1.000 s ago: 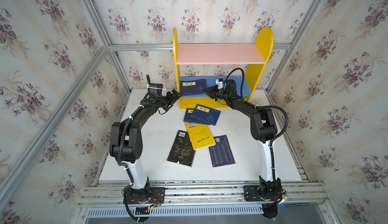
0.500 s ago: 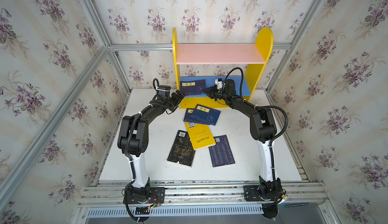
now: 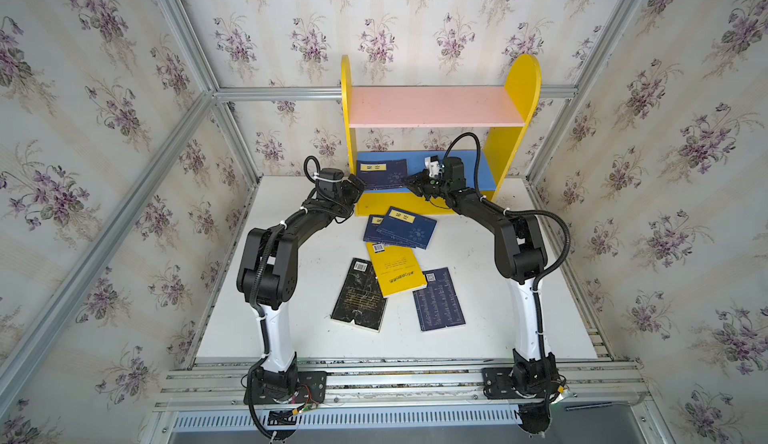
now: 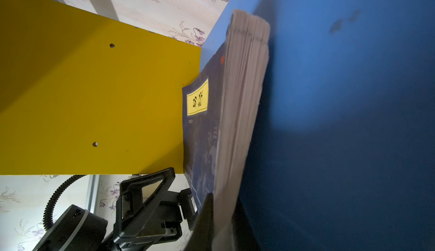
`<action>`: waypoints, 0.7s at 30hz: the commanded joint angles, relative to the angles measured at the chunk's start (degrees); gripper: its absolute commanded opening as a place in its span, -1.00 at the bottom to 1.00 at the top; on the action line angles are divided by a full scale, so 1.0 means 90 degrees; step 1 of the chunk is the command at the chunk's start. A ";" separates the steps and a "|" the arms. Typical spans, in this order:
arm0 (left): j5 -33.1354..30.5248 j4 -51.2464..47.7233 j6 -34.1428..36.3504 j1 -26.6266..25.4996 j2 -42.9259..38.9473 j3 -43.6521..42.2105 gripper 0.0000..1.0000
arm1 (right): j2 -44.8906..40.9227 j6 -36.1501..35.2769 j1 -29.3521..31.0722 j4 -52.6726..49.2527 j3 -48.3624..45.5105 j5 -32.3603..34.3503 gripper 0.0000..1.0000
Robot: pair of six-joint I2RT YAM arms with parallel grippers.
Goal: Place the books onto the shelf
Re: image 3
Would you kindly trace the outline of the navy book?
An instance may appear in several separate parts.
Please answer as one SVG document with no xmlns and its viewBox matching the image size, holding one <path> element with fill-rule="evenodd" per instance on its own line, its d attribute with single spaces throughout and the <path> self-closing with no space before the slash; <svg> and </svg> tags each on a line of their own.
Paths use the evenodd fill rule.
<svg viewBox="0 0 768 444">
<path fill-rule="evenodd" d="M 356 176 L 369 191 L 392 190 L 403 187 L 403 180 L 408 175 L 406 159 L 387 161 L 359 161 Z"/>
<path fill-rule="evenodd" d="M 382 222 L 383 217 L 381 215 L 370 215 L 364 231 L 363 241 L 373 244 L 397 245 L 399 243 L 397 239 L 378 232 L 378 228 Z"/>
<path fill-rule="evenodd" d="M 388 238 L 410 243 L 426 250 L 437 227 L 437 221 L 429 217 L 390 207 L 382 218 L 377 232 Z"/>
</svg>

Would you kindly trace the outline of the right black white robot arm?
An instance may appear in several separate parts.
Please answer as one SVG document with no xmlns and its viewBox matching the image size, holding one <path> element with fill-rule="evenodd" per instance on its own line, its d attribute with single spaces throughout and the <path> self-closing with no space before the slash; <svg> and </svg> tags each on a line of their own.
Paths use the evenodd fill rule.
<svg viewBox="0 0 768 444">
<path fill-rule="evenodd" d="M 493 258 L 497 271 L 507 279 L 518 318 L 519 336 L 513 349 L 514 365 L 508 372 L 509 387 L 523 397 L 541 395 L 560 382 L 554 354 L 546 348 L 541 285 L 558 269 L 570 250 L 567 225 L 549 211 L 513 211 L 491 202 L 478 189 L 467 185 L 463 161 L 447 157 L 429 158 L 425 169 L 404 179 L 414 195 L 430 201 L 440 198 L 448 209 L 488 230 L 493 236 Z M 560 225 L 564 247 L 553 264 L 548 263 L 538 219 Z"/>
</svg>

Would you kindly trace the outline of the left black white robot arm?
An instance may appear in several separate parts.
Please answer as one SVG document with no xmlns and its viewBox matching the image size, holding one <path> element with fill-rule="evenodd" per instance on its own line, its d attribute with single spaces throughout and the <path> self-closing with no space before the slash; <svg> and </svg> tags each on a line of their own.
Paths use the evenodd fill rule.
<svg viewBox="0 0 768 444">
<path fill-rule="evenodd" d="M 278 224 L 253 228 L 246 235 L 236 288 L 250 306 L 263 350 L 260 376 L 289 380 L 297 371 L 287 305 L 298 284 L 299 249 L 317 232 L 352 217 L 365 184 L 357 176 L 324 168 L 309 176 L 313 189 Z"/>
</svg>

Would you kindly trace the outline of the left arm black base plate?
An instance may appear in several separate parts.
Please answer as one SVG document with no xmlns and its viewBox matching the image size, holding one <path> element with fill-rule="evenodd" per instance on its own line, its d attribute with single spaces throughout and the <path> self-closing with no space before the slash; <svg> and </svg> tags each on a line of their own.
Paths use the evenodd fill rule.
<svg viewBox="0 0 768 444">
<path fill-rule="evenodd" d="M 251 384 L 246 384 L 245 405 L 322 404 L 325 401 L 327 373 L 291 371 L 274 373 L 258 369 Z"/>
</svg>

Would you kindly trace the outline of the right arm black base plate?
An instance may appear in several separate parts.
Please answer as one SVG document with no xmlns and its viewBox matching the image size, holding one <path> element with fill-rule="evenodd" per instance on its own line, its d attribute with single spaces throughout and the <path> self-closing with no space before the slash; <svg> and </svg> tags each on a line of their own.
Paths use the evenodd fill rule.
<svg viewBox="0 0 768 444">
<path fill-rule="evenodd" d="M 483 395 L 489 400 L 546 398 L 552 402 L 565 386 L 561 375 L 545 377 L 542 372 L 529 375 L 517 366 L 486 367 L 481 374 Z"/>
</svg>

